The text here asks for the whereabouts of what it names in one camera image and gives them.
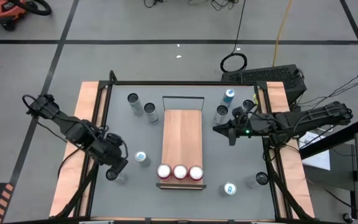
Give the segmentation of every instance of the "cylindrical container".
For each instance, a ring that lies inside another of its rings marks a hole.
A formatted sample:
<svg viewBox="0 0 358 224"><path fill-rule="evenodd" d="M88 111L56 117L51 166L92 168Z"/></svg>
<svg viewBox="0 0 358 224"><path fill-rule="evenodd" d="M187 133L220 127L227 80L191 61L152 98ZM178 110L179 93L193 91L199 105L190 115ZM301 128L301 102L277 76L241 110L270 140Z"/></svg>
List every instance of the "cylindrical container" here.
<svg viewBox="0 0 358 224"><path fill-rule="evenodd" d="M199 181L204 176L203 168L200 166L192 166L189 170L189 176L194 181Z"/></svg>
<svg viewBox="0 0 358 224"><path fill-rule="evenodd" d="M268 182L269 182L269 178L267 177L267 174L265 174L264 172L259 172L257 174L253 174L246 177L246 186L249 189L266 185Z"/></svg>
<svg viewBox="0 0 358 224"><path fill-rule="evenodd" d="M136 93L131 93L128 95L128 102L136 116L140 116L143 114L142 103L140 102L139 97Z"/></svg>
<svg viewBox="0 0 358 224"><path fill-rule="evenodd" d="M214 115L214 122L215 124L219 124L223 118L227 115L227 112L229 110L226 106L220 105L218 108L216 108L215 115Z"/></svg>
<svg viewBox="0 0 358 224"><path fill-rule="evenodd" d="M187 168L184 165L176 165L173 168L173 176L178 180L183 180L187 176Z"/></svg>
<svg viewBox="0 0 358 224"><path fill-rule="evenodd" d="M150 158L147 156L146 152L138 151L135 154L135 160L143 167L148 167L151 163Z"/></svg>
<svg viewBox="0 0 358 224"><path fill-rule="evenodd" d="M113 180L113 182L117 184L125 184L128 180L128 176L126 174L118 174L117 178Z"/></svg>
<svg viewBox="0 0 358 224"><path fill-rule="evenodd" d="M219 193L222 196L234 195L236 191L237 191L236 185L231 182L226 182L225 184L219 187Z"/></svg>
<svg viewBox="0 0 358 224"><path fill-rule="evenodd" d="M243 112L250 111L253 107L254 107L254 102L250 100L244 100L244 102L242 102L241 105Z"/></svg>
<svg viewBox="0 0 358 224"><path fill-rule="evenodd" d="M158 123L158 116L153 103L147 103L144 105L144 111L146 112L147 119L150 124Z"/></svg>
<svg viewBox="0 0 358 224"><path fill-rule="evenodd" d="M234 90L226 90L223 95L223 99L221 105L226 106L227 108L230 107L231 102L234 98Z"/></svg>
<svg viewBox="0 0 358 224"><path fill-rule="evenodd" d="M157 168L157 175L160 179L167 179L171 176L172 170L168 164L160 164Z"/></svg>

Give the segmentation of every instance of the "gray floor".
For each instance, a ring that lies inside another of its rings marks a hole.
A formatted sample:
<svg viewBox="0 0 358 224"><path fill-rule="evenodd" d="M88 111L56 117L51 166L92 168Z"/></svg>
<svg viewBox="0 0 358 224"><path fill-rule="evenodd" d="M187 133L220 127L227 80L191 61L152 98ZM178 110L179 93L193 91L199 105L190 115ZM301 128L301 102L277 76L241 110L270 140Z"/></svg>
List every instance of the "gray floor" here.
<svg viewBox="0 0 358 224"><path fill-rule="evenodd" d="M58 47L73 2L48 0L53 14L27 15L14 32L0 26L0 40L38 40L39 44L0 43L0 182L9 182L30 123L23 94L40 93ZM275 40L287 0L247 0L241 40ZM358 0L346 0L358 26ZM67 40L177 40L171 44L65 44L56 64L49 93L72 114L80 83L105 80L113 69L120 80L219 80L219 63L232 44L184 44L185 40L234 40L241 4L215 11L209 3L187 5L168 0L152 9L141 0L79 0ZM340 0L293 0L283 40L357 40ZM248 57L247 68L269 67L274 45L238 45ZM308 91L302 101L330 94L358 74L358 45L279 45L276 65L295 63L305 73ZM227 69L241 66L230 59ZM353 109L358 120L358 87L338 100ZM43 124L57 130L48 121ZM47 218L65 144L42 128L35 130L5 222ZM349 209L310 185L314 212L339 222ZM332 189L349 201L349 192Z"/></svg>

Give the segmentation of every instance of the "gray tabletop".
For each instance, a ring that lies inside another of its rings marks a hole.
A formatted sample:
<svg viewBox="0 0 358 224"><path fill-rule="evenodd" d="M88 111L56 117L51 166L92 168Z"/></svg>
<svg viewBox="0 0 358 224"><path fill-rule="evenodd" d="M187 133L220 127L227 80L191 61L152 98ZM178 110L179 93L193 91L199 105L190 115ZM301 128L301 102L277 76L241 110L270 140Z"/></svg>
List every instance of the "gray tabletop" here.
<svg viewBox="0 0 358 224"><path fill-rule="evenodd" d="M110 132L120 135L128 145L129 163L122 172L127 174L128 180L124 185L108 181L105 178L108 167L101 166L91 216L274 219L269 184L248 189L244 183L248 175L266 172L261 138L240 138L230 147L226 137L212 130L214 112L228 88L236 91L230 112L254 95L252 86L113 86L107 125ZM137 93L143 105L155 104L158 124L149 124L145 115L134 116L127 102L130 93ZM207 185L204 190L168 190L155 185L159 182L156 168L161 163L162 154L162 96L204 97L203 181ZM143 168L134 160L134 154L139 150L150 157L149 167ZM237 185L237 192L232 197L222 197L218 188L228 181Z"/></svg>

